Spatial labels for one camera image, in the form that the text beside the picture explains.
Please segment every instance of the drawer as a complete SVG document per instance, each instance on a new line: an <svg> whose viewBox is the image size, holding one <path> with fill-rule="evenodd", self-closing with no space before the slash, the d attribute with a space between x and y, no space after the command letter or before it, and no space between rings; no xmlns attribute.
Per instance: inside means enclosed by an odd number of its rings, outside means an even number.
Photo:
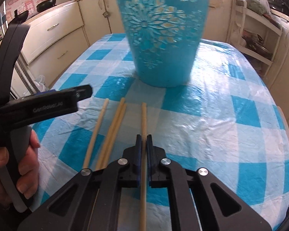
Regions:
<svg viewBox="0 0 289 231"><path fill-rule="evenodd" d="M53 85L88 47L83 30L79 28L40 54L29 64L29 70L34 77L44 75L46 86Z"/></svg>
<svg viewBox="0 0 289 231"><path fill-rule="evenodd" d="M29 25L22 48L28 64L56 41L83 26L83 21L78 3L73 2L42 15Z"/></svg>

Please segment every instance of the chopstick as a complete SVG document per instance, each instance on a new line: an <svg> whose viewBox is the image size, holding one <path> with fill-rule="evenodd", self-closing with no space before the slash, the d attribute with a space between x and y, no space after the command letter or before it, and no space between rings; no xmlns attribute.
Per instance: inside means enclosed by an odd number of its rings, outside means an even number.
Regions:
<svg viewBox="0 0 289 231"><path fill-rule="evenodd" d="M92 151L93 151L94 144L95 144L95 141L96 141L96 137L97 137L97 134L99 133L99 128L101 127L102 120L103 120L103 117L105 115L105 111L106 111L108 103L109 103L109 99L107 98L107 99L105 99L104 105L102 107L102 110L99 113L99 117L97 119L96 126L94 128L93 133L92 133L91 140L90 140L90 143L88 145L87 153L86 153L85 160L83 162L82 168L89 167L89 162L90 162L90 159L91 159L91 155L92 155Z"/></svg>
<svg viewBox="0 0 289 231"><path fill-rule="evenodd" d="M116 126L115 126L115 128L113 130L113 134L112 134L111 139L110 139L110 141L108 143L108 148L106 149L105 156L104 156L101 168L106 168L107 165L108 165L109 158L110 158L111 152L113 150L113 144L115 143L115 140L116 140L117 134L119 132L119 129L120 129L120 126L121 126L125 111L126 111L126 103L122 107L122 110L120 112L118 121L117 121Z"/></svg>
<svg viewBox="0 0 289 231"><path fill-rule="evenodd" d="M117 123L117 121L119 119L119 115L120 115L120 113L122 111L122 108L123 108L123 105L124 105L124 101L125 101L125 98L121 98L120 103L118 105L118 108L116 110L115 116L113 118L113 121L112 121L112 123L111 123L111 125L110 125L110 127L108 129L104 144L103 144L101 152L99 154L99 159L97 160L97 163L96 163L96 166L95 166L95 170L99 170L99 169L103 168L102 165L103 165L104 157L105 157L109 142L111 141L111 137L113 135L113 130L116 127L116 123Z"/></svg>
<svg viewBox="0 0 289 231"><path fill-rule="evenodd" d="M141 135L142 135L142 151L141 151L141 184L140 184L140 217L139 230L146 231L147 218L147 104L141 105Z"/></svg>

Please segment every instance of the table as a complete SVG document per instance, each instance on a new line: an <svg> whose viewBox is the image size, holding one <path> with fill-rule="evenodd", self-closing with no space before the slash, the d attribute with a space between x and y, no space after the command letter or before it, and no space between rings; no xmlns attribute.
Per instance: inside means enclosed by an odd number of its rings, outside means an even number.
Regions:
<svg viewBox="0 0 289 231"><path fill-rule="evenodd" d="M202 40L190 81L155 88L135 73L125 34L106 35L56 82L60 90L90 84L93 97L79 111L36 123L41 141L38 207L81 170L105 98L110 99L90 167L121 97L127 111L110 160L141 133L141 103L148 105L153 144L184 168L206 167L276 229L289 205L289 142L278 109L262 80L232 46ZM147 192L147 229L171 230L166 189ZM122 192L118 230L137 230L139 189Z"/></svg>

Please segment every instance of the fingernail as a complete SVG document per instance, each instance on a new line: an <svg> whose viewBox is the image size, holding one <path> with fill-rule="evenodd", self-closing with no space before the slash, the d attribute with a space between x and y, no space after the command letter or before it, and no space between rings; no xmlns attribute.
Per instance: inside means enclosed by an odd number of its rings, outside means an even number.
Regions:
<svg viewBox="0 0 289 231"><path fill-rule="evenodd" d="M33 196L33 194L32 193L26 193L26 194L24 194L24 196L27 200L29 200Z"/></svg>
<svg viewBox="0 0 289 231"><path fill-rule="evenodd" d="M8 150L6 148L3 148L3 150L4 151L0 153L0 161L5 161L8 154Z"/></svg>
<svg viewBox="0 0 289 231"><path fill-rule="evenodd" d="M27 173L27 171L28 171L28 166L26 166L26 165L19 168L19 173L22 176L25 175Z"/></svg>
<svg viewBox="0 0 289 231"><path fill-rule="evenodd" d="M17 187L18 191L22 194L28 190L28 186L26 184L21 184Z"/></svg>

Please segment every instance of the frying pan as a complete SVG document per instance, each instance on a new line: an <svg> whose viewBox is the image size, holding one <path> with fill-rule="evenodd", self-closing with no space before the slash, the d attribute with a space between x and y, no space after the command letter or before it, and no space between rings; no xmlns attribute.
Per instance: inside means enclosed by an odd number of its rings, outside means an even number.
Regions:
<svg viewBox="0 0 289 231"><path fill-rule="evenodd" d="M10 24L22 24L24 23L27 18L28 18L28 15L29 15L29 11L26 10L20 14L17 13L17 9L14 11L14 14L15 14L15 17L13 20L10 21Z"/></svg>
<svg viewBox="0 0 289 231"><path fill-rule="evenodd" d="M36 10L37 12L41 13L49 8L52 8L53 6L55 6L55 4L56 4L56 0L46 0L46 1L39 3L36 6Z"/></svg>

